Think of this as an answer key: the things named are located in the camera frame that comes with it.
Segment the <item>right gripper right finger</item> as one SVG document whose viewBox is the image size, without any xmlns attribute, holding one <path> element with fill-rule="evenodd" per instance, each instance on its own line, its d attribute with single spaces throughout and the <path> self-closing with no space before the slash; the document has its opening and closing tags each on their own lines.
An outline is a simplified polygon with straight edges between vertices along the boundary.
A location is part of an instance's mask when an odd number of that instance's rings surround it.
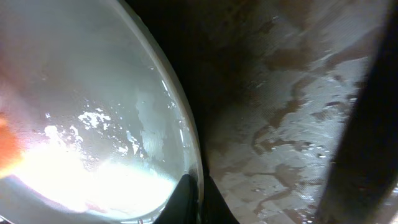
<svg viewBox="0 0 398 224">
<path fill-rule="evenodd" d="M 202 210 L 204 224 L 239 224 L 210 176 L 204 178 Z"/>
</svg>

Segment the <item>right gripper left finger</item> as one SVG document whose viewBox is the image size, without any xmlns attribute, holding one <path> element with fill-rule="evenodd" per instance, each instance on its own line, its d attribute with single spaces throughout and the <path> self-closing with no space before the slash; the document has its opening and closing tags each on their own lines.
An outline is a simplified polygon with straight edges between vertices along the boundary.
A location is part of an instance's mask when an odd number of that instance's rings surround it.
<svg viewBox="0 0 398 224">
<path fill-rule="evenodd" d="M 196 224 L 198 188 L 189 174 L 182 176 L 154 224 Z"/>
</svg>

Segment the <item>pale green plate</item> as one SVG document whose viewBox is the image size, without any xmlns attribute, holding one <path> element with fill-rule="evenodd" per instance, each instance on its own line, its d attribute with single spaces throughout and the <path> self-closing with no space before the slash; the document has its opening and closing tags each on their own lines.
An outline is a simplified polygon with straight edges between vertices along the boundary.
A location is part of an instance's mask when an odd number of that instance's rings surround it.
<svg viewBox="0 0 398 224">
<path fill-rule="evenodd" d="M 24 148 L 1 179 L 2 220 L 153 223 L 185 174 L 199 220 L 189 104 L 126 1 L 2 1 L 1 113 Z"/>
</svg>

